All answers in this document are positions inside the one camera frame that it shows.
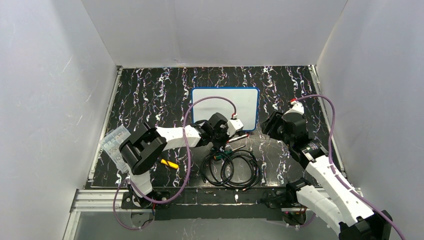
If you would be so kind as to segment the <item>white red whiteboard marker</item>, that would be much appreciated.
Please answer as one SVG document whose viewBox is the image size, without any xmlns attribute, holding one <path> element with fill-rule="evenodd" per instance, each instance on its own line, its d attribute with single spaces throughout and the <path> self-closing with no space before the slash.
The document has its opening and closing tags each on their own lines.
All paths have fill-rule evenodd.
<svg viewBox="0 0 424 240">
<path fill-rule="evenodd" d="M 244 135 L 241 135 L 241 136 L 233 137 L 233 138 L 229 139 L 227 141 L 227 143 L 233 143 L 233 142 L 236 142 L 236 141 L 248 138 L 248 137 L 249 137 L 249 134 L 244 134 Z"/>
</svg>

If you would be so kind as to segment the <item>blue framed whiteboard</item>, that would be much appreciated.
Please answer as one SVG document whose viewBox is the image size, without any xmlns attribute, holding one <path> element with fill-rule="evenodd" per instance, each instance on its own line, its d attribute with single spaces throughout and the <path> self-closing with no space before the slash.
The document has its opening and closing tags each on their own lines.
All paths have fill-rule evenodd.
<svg viewBox="0 0 424 240">
<path fill-rule="evenodd" d="M 260 90 L 256 87 L 196 87 L 191 102 L 212 97 L 196 104 L 191 110 L 192 121 L 208 120 L 220 113 L 230 119 L 234 112 L 243 123 L 244 131 L 254 131 L 259 118 Z"/>
</svg>

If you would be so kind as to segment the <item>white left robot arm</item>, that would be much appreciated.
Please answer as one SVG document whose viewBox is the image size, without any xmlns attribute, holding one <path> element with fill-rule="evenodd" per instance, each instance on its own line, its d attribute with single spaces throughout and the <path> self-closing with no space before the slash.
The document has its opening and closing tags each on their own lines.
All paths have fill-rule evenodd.
<svg viewBox="0 0 424 240">
<path fill-rule="evenodd" d="M 210 143 L 214 147 L 225 146 L 231 136 L 230 121 L 221 113 L 208 120 L 197 121 L 185 127 L 148 127 L 139 129 L 124 140 L 119 152 L 129 166 L 129 183 L 133 194 L 144 197 L 153 190 L 150 169 L 162 152 L 178 148 L 198 148 Z"/>
</svg>

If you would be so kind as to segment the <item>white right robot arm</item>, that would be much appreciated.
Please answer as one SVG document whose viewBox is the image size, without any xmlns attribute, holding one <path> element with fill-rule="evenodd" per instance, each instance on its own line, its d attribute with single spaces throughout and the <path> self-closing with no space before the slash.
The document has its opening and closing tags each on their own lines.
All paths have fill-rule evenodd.
<svg viewBox="0 0 424 240">
<path fill-rule="evenodd" d="M 387 240 L 392 219 L 387 211 L 379 214 L 360 200 L 348 181 L 329 162 L 329 152 L 309 136 L 304 115 L 299 111 L 274 111 L 261 125 L 263 134 L 282 141 L 291 157 L 313 176 L 328 196 L 322 195 L 306 179 L 286 184 L 288 197 L 327 223 L 340 240 Z"/>
</svg>

